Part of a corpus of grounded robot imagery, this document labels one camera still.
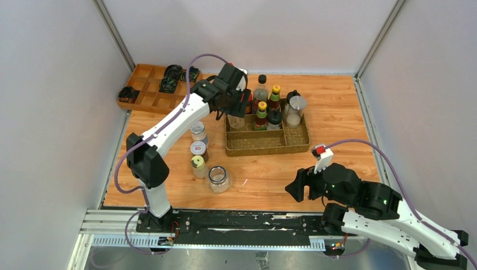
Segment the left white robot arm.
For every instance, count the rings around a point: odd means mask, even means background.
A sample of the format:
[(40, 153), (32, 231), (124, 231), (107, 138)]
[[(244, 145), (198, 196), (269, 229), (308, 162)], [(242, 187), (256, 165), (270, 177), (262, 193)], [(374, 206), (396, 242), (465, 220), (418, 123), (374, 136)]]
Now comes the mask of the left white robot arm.
[(139, 181), (146, 214), (158, 232), (172, 226), (172, 207), (165, 189), (170, 170), (164, 161), (170, 148), (193, 124), (214, 111), (218, 117), (244, 117), (250, 95), (248, 72), (226, 63), (213, 79), (196, 82), (188, 96), (157, 125), (140, 136), (128, 136), (127, 166)]

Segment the red cap sauce bottle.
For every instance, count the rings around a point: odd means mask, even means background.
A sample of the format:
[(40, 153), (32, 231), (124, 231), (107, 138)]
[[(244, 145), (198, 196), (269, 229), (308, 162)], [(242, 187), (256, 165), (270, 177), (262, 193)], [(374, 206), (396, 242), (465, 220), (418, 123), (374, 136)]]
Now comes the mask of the red cap sauce bottle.
[(253, 93), (250, 92), (249, 98), (247, 100), (247, 107), (245, 110), (245, 114), (251, 114), (253, 112)]

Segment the yellow cap chili sauce bottle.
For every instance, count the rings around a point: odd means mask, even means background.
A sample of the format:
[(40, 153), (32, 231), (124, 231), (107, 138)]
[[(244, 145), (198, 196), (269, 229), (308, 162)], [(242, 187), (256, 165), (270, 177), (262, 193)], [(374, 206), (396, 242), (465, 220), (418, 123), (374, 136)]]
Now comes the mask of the yellow cap chili sauce bottle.
[(270, 94), (270, 97), (268, 99), (267, 105), (268, 105), (268, 111), (276, 111), (280, 107), (280, 91), (281, 91), (281, 86), (278, 84), (273, 85), (272, 87), (272, 92)]

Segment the tall black cap oil bottle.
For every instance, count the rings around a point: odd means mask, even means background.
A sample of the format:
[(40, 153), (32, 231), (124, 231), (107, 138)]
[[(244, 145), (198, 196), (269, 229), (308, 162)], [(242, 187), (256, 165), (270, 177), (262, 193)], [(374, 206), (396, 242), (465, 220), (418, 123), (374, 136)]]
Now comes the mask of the tall black cap oil bottle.
[(268, 101), (267, 76), (265, 74), (260, 74), (258, 76), (258, 85), (253, 91), (252, 113), (256, 113), (258, 104), (262, 101), (265, 103)]

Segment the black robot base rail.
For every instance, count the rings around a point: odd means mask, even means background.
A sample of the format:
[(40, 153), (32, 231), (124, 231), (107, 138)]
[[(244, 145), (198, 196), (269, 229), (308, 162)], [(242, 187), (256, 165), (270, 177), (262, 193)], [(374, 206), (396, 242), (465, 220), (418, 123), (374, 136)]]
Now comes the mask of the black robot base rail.
[(329, 232), (320, 214), (171, 210), (162, 218), (140, 213), (133, 232), (158, 234), (152, 251), (199, 249), (310, 250), (341, 256), (348, 237)]

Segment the small black cap bottle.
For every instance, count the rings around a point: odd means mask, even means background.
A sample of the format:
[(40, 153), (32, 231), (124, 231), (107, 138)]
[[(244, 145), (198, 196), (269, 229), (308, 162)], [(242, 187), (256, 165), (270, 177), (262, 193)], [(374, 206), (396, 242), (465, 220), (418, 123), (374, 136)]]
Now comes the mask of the small black cap bottle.
[(229, 125), (233, 129), (241, 129), (245, 125), (245, 118), (227, 115)]

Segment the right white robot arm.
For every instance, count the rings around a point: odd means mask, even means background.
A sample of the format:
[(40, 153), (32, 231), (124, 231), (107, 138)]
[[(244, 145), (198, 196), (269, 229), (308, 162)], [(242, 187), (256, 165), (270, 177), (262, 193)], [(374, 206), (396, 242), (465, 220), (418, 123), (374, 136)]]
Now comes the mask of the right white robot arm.
[(323, 170), (299, 169), (285, 187), (297, 202), (326, 197), (321, 227), (329, 235), (357, 235), (406, 254), (423, 269), (466, 269), (468, 257), (460, 250), (469, 236), (445, 229), (412, 210), (391, 187), (361, 180), (355, 171), (333, 163)]

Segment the yellow cap green bottle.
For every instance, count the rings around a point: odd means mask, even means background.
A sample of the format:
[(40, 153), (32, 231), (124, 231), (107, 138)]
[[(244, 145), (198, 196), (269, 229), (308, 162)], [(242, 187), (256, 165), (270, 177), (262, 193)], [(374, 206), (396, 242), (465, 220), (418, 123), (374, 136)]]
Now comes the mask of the yellow cap green bottle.
[(267, 103), (260, 101), (257, 106), (254, 119), (254, 130), (263, 131), (266, 130), (267, 123)]

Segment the steel lid glass jar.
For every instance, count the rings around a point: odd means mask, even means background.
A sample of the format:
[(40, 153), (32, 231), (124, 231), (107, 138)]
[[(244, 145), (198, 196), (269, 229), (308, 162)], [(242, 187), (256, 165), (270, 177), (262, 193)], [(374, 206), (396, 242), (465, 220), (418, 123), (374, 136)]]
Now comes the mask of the steel lid glass jar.
[(289, 109), (287, 111), (286, 124), (289, 128), (297, 128), (301, 123), (307, 101), (302, 96), (290, 98)]

